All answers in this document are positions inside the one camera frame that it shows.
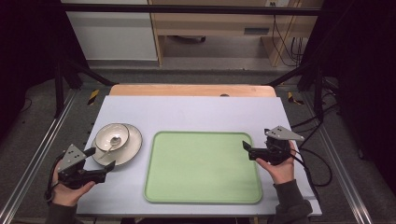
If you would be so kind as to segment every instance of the white tabletop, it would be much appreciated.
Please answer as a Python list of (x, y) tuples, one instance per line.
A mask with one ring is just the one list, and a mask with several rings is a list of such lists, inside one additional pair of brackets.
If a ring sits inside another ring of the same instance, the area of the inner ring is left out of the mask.
[[(106, 183), (96, 185), (79, 200), (78, 214), (113, 217), (253, 217), (275, 213), (278, 199), (273, 181), (261, 167), (258, 170), (263, 196), (255, 204), (150, 203), (144, 197), (144, 187), (155, 133), (248, 133), (254, 147), (265, 147), (264, 129), (273, 129), (278, 125), (290, 128), (279, 98), (107, 96), (92, 128), (87, 148), (91, 147), (97, 132), (108, 123), (134, 125), (142, 133), (143, 144), (132, 160), (107, 174)], [(312, 216), (319, 216), (321, 210), (309, 187), (304, 169), (298, 162), (295, 163), (295, 178), (300, 191), (312, 204)], [(96, 170), (103, 169), (103, 166), (88, 158), (84, 168)]]

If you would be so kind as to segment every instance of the sleeve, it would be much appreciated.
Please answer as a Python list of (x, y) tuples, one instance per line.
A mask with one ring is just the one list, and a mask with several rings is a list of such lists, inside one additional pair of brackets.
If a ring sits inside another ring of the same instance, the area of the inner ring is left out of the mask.
[(45, 224), (83, 224), (76, 219), (76, 211), (77, 206), (69, 207), (52, 203)]
[(279, 199), (276, 214), (268, 219), (268, 223), (309, 223), (308, 215), (312, 213), (311, 203), (304, 200), (297, 186), (297, 181), (274, 185)]

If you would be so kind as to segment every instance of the human hand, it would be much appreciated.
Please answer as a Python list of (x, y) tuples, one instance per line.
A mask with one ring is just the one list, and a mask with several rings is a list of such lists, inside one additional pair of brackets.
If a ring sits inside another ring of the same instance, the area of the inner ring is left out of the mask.
[[(294, 144), (291, 141), (289, 141), (289, 144), (290, 144), (290, 148), (291, 148), (290, 153), (291, 153), (291, 155), (294, 156), (296, 154)], [(268, 163), (260, 158), (257, 158), (256, 162), (262, 168), (264, 168), (266, 171), (268, 171), (268, 173), (273, 178), (274, 183), (276, 185), (287, 183), (294, 179), (294, 158), (293, 157), (288, 158), (287, 160), (283, 161), (282, 163), (280, 163), (278, 165), (271, 165), (270, 163)]]
[[(56, 165), (55, 172), (52, 177), (52, 183), (56, 183), (58, 181), (58, 167), (61, 162), (59, 161)], [(67, 186), (59, 183), (55, 188), (53, 188), (53, 199), (52, 202), (64, 205), (64, 206), (75, 206), (81, 198), (82, 195), (90, 191), (90, 189), (95, 185), (95, 182), (91, 181), (86, 185), (82, 186), (80, 189), (70, 189)]]

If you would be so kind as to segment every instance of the floor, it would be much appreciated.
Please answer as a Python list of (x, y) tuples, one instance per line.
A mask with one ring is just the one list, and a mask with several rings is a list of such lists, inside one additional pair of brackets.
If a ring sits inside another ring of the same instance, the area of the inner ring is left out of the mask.
[[(268, 57), (259, 38), (255, 37), (210, 37), (204, 43), (195, 39), (168, 37), (163, 66), (152, 63), (137, 63), (131, 67), (94, 66), (103, 77), (118, 82), (128, 83), (216, 83), (216, 84), (265, 84), (286, 74), (294, 68), (293, 61), (287, 53), (283, 55), (285, 64), (278, 67), (269, 65)], [(45, 203), (41, 201), (43, 180), (48, 178), (48, 167), (60, 148), (74, 142), (84, 147), (101, 101), (108, 94), (109, 88), (82, 75), (83, 88), (75, 93), (64, 85), (66, 95), (76, 95), (71, 109), (61, 122), (62, 127), (53, 127), (54, 89), (53, 80), (30, 89), (26, 96), (26, 108), (21, 112), (11, 129), (8, 138), (0, 145), (0, 169), (12, 170), (10, 175), (2, 175), (0, 205), (9, 206), (9, 199), (17, 199), (18, 210), (14, 223), (42, 223), (46, 214)], [(295, 84), (298, 78), (292, 78), (276, 88), (281, 97), (290, 124), (309, 119), (313, 116), (310, 102), (312, 92), (300, 94)], [(93, 89), (100, 93), (94, 105), (87, 105)], [(323, 94), (325, 108), (335, 104), (332, 94)], [(294, 131), (309, 135), (315, 122)], [(46, 136), (47, 130), (53, 130), (61, 137)], [(49, 146), (43, 146), (43, 140)], [(369, 161), (360, 160), (358, 151), (350, 137), (345, 123), (337, 114), (336, 107), (329, 110), (325, 122), (305, 145), (315, 148), (317, 153), (328, 161), (333, 168), (333, 181), (330, 186), (318, 188), (322, 201), (323, 216), (312, 217), (315, 223), (396, 223), (396, 199), (389, 192), (375, 166)], [(43, 155), (37, 155), (38, 149), (45, 148)], [(312, 167), (316, 183), (328, 180), (329, 173), (323, 162), (310, 154), (304, 154), (307, 164)], [(34, 166), (35, 172), (26, 170)], [(30, 188), (21, 188), (25, 180)], [(21, 197), (15, 196), (15, 190)], [(362, 205), (360, 211), (356, 205)], [(367, 212), (368, 219), (358, 216)], [(86, 223), (93, 223), (88, 218)], [(119, 219), (99, 218), (96, 223), (120, 223)]]

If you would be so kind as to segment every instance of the bowl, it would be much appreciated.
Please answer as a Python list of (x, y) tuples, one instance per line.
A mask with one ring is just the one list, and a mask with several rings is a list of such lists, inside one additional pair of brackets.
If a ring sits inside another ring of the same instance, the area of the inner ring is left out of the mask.
[[(111, 147), (110, 140), (113, 137), (119, 137), (120, 142), (115, 146)], [(96, 146), (102, 151), (116, 150), (123, 147), (129, 140), (128, 128), (120, 123), (107, 124), (101, 128), (95, 137)]]

